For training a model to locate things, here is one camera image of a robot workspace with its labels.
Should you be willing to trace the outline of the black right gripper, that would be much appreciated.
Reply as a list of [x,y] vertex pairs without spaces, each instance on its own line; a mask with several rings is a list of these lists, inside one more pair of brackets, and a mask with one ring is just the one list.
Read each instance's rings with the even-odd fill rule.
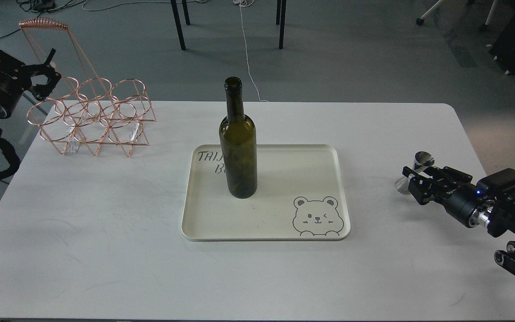
[[418,204],[441,204],[467,228],[494,229],[515,218],[515,169],[504,169],[471,184],[472,176],[451,167],[403,168],[403,190]]

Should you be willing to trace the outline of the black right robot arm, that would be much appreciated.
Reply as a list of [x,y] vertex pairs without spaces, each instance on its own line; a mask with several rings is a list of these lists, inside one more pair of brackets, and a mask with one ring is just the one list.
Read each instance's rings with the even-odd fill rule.
[[[451,167],[403,167],[408,192],[418,204],[441,204],[467,228],[484,226],[493,237],[515,235],[515,169],[507,168],[480,179]],[[515,275],[515,240],[494,253],[495,263]]]

